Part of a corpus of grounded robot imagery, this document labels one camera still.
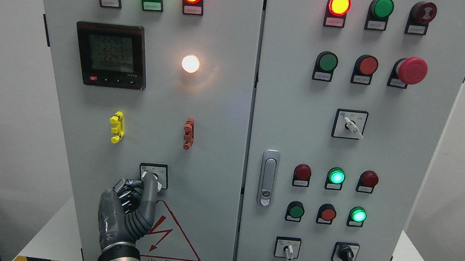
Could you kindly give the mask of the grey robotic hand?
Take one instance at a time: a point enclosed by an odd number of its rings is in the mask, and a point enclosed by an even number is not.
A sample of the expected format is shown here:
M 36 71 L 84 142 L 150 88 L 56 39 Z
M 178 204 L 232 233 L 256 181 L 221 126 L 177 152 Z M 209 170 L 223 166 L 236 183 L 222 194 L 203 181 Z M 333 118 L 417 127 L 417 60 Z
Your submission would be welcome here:
M 144 172 L 140 180 L 119 180 L 101 194 L 98 208 L 99 242 L 103 252 L 119 242 L 135 242 L 150 232 L 160 185 L 156 174 Z

